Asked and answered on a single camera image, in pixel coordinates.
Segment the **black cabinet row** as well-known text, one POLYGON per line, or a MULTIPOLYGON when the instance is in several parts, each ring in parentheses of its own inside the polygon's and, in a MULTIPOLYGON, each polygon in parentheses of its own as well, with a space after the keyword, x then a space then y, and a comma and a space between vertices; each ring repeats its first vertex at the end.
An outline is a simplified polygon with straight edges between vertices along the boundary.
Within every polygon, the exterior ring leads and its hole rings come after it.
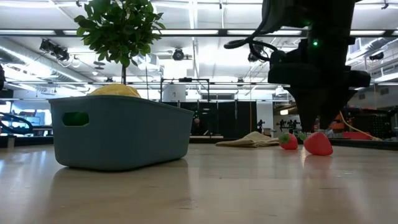
POLYGON ((193 112, 192 137, 236 139, 254 131, 257 103, 238 100, 235 95, 214 93, 213 85, 206 78, 163 78, 160 80, 160 101, 193 112), (186 86, 186 101, 162 101, 163 89, 174 83, 186 86))

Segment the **blue plastic tub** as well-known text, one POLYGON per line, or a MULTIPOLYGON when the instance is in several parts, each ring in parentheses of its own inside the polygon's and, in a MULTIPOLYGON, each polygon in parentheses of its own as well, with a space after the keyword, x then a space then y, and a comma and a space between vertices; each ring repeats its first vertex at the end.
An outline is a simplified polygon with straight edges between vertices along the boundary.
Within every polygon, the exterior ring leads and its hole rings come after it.
POLYGON ((118 95, 55 98, 49 103, 55 158, 63 166, 121 171, 187 154, 192 111, 118 95))

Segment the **beige folded cloth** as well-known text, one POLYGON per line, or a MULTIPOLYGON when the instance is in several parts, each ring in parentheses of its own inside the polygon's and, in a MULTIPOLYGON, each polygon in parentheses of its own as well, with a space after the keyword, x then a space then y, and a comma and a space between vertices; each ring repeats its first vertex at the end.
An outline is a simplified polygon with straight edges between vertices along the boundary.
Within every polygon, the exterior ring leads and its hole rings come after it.
POLYGON ((268 147, 278 146, 279 139, 266 136, 257 131, 247 134, 245 137, 233 141, 221 141, 215 144, 221 147, 268 147))

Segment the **large red toy strawberry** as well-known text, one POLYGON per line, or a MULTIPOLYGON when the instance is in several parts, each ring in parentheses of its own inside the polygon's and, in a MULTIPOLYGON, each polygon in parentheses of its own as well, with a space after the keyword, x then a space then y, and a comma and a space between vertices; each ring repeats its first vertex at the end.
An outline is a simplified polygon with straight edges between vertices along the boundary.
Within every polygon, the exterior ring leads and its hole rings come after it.
POLYGON ((300 133, 299 138, 303 141, 304 148, 310 154, 316 156, 330 156, 333 154, 333 147, 328 137, 321 132, 311 135, 300 133))

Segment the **small green artificial tree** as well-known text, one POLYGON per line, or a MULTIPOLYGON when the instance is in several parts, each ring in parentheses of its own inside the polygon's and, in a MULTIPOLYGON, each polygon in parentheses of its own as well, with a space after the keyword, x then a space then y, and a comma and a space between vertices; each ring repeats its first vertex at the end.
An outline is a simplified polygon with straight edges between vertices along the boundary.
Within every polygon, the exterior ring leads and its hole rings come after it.
POLYGON ((136 57, 151 53, 151 45, 160 40, 165 29, 150 0, 91 0, 76 2, 86 14, 74 21, 83 44, 96 52, 98 61, 122 65, 121 83, 127 83, 127 68, 138 66, 136 57))

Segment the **black overhead frame beam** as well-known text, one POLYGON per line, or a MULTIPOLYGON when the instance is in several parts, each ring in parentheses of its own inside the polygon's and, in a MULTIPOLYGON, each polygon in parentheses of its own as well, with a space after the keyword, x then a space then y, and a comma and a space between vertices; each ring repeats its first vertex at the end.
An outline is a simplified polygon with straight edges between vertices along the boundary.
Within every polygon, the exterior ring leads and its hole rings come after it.
MULTIPOLYGON (((165 37, 246 37, 252 34, 250 29, 166 29, 155 30, 154 33, 165 37)), ((307 29, 281 29, 260 37, 306 37, 307 29)), ((388 30, 351 30, 353 37, 393 37, 398 38, 398 29, 388 30)), ((21 37, 76 37, 77 30, 63 29, 0 29, 0 36, 21 37)))

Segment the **small red toy strawberry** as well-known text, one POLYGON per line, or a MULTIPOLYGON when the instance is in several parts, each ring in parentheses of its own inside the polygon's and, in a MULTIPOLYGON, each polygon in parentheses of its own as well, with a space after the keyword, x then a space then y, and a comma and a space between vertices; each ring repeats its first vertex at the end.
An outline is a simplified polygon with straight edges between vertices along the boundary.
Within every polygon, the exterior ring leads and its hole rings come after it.
POLYGON ((279 145, 285 150, 297 150, 298 140, 291 133, 283 133, 279 136, 279 145))

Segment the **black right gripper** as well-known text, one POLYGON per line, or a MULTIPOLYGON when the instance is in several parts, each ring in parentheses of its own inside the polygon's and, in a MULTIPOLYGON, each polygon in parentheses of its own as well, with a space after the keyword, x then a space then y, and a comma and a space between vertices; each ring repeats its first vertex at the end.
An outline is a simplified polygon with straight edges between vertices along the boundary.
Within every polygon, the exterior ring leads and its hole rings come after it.
POLYGON ((290 85, 287 91, 295 99, 300 116, 302 130, 311 132, 319 114, 320 99, 318 89, 303 88, 339 88, 326 92, 321 106, 320 128, 328 129, 331 122, 357 93, 350 87, 368 87, 371 82, 369 73, 352 70, 346 64, 348 46, 353 44, 352 37, 337 39, 302 39, 298 48, 290 52, 281 50, 271 54, 268 82, 290 85))

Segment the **black ceiling light cluster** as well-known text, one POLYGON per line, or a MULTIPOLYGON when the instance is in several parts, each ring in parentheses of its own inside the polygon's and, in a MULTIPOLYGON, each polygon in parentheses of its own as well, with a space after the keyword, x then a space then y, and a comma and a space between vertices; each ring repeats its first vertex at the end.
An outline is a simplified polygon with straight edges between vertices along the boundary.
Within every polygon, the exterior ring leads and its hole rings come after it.
POLYGON ((49 39, 42 39, 39 49, 61 62, 66 62, 70 59, 67 48, 54 44, 49 39))

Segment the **yellow toy banana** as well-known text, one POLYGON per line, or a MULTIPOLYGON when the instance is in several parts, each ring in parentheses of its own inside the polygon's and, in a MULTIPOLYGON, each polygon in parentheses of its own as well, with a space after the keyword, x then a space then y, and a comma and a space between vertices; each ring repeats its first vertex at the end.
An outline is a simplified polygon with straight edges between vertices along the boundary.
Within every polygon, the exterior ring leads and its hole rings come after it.
POLYGON ((140 94, 138 91, 127 85, 113 83, 109 85, 105 85, 101 88, 96 89, 90 95, 119 95, 119 96, 132 96, 136 98, 140 98, 140 94))

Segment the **black table frame rail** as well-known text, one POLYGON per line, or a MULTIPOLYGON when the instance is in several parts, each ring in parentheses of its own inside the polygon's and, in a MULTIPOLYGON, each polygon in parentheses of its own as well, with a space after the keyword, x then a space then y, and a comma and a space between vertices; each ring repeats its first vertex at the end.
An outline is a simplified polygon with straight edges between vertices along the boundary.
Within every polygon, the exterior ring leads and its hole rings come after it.
MULTIPOLYGON (((53 144, 52 136, 0 136, 0 148, 7 148, 9 143, 14 146, 35 146, 53 144)), ((222 141, 216 138, 191 138, 190 144, 215 144, 222 141)), ((333 146, 357 147, 365 149, 377 149, 387 151, 398 151, 397 141, 371 141, 371 140, 352 140, 352 139, 330 139, 333 146)))

